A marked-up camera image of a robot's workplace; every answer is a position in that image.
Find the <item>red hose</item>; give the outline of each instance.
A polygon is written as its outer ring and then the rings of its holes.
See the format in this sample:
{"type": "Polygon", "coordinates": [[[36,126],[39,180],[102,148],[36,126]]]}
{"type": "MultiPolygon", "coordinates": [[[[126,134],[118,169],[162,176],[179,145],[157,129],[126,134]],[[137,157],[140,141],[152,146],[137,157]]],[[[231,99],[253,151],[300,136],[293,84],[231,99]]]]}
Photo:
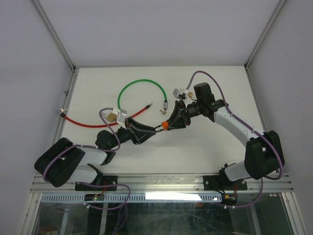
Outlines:
{"type": "MultiPolygon", "coordinates": [[[[151,107],[151,105],[147,105],[146,107],[144,107],[139,112],[135,113],[134,115],[131,115],[131,118],[134,118],[134,117],[138,116],[139,114],[141,114],[145,110],[149,109],[150,107],[151,107]]],[[[66,120],[68,120],[71,123],[74,123],[74,124],[76,124],[78,126],[83,126],[83,127],[88,127],[88,128],[104,128],[104,127],[107,127],[106,125],[87,125],[87,124],[83,124],[83,123],[80,123],[80,122],[77,122],[77,121],[74,121],[74,120],[70,119],[64,113],[61,113],[61,117],[65,118],[66,120]]],[[[117,122],[114,122],[114,123],[110,123],[109,126],[115,126],[117,124],[118,124],[117,122]]]]}

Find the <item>green hose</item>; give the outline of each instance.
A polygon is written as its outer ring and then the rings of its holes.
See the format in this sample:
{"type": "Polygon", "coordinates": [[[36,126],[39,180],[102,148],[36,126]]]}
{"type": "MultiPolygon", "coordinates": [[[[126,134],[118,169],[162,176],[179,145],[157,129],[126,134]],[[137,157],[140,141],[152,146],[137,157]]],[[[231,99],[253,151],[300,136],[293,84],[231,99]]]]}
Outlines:
{"type": "Polygon", "coordinates": [[[135,83],[137,83],[137,82],[151,82],[151,83],[157,85],[157,86],[161,89],[161,91],[163,92],[164,101],[167,102],[166,92],[165,92],[165,90],[161,87],[160,84],[158,84],[158,83],[155,82],[155,81],[149,80],[149,79],[139,79],[139,80],[136,80],[136,81],[133,81],[133,82],[127,84],[127,85],[121,90],[121,92],[119,93],[118,98],[117,98],[117,106],[118,106],[119,109],[121,109],[120,99],[121,99],[121,96],[122,96],[123,92],[124,92],[129,86],[131,86],[132,84],[135,84],[135,83]]]}

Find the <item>glass panel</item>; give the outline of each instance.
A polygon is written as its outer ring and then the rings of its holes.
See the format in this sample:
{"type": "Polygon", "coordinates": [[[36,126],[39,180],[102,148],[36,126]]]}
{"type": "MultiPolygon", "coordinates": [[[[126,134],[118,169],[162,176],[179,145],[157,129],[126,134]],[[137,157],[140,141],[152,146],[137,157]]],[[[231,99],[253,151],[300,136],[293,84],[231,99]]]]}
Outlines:
{"type": "MultiPolygon", "coordinates": [[[[239,194],[238,203],[256,194],[239,194]]],[[[116,207],[118,203],[96,203],[116,207]]],[[[264,194],[253,207],[224,209],[209,203],[128,203],[122,210],[82,204],[41,203],[35,235],[292,235],[280,197],[264,194]]]]}

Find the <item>gray wall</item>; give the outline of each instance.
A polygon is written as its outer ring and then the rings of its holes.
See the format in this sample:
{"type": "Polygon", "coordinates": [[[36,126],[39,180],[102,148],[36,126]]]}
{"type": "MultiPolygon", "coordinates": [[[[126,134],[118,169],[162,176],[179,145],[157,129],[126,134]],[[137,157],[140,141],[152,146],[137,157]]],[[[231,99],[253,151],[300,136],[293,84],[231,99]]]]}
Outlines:
{"type": "Polygon", "coordinates": [[[0,234],[15,234],[70,70],[28,0],[0,1],[0,234]]]}
{"type": "Polygon", "coordinates": [[[290,0],[251,66],[267,129],[280,134],[300,208],[313,233],[313,1],[290,0]]]}

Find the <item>green cable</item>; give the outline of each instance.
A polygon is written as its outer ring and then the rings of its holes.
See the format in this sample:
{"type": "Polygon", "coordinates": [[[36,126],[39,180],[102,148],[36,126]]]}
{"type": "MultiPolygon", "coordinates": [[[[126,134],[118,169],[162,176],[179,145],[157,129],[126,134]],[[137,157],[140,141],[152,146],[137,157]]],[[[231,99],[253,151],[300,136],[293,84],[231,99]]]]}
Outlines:
{"type": "Polygon", "coordinates": [[[158,83],[155,82],[155,81],[149,80],[149,79],[139,79],[139,80],[136,80],[136,81],[133,81],[133,82],[127,84],[127,85],[121,90],[121,92],[119,93],[118,98],[117,98],[117,106],[118,106],[119,109],[121,109],[120,100],[121,100],[121,96],[122,96],[123,92],[124,92],[129,86],[131,86],[132,84],[135,84],[135,83],[137,83],[137,82],[151,82],[151,83],[157,85],[157,86],[161,89],[161,91],[163,92],[164,100],[167,100],[166,92],[165,92],[165,90],[161,87],[160,84],[158,84],[158,83]]]}

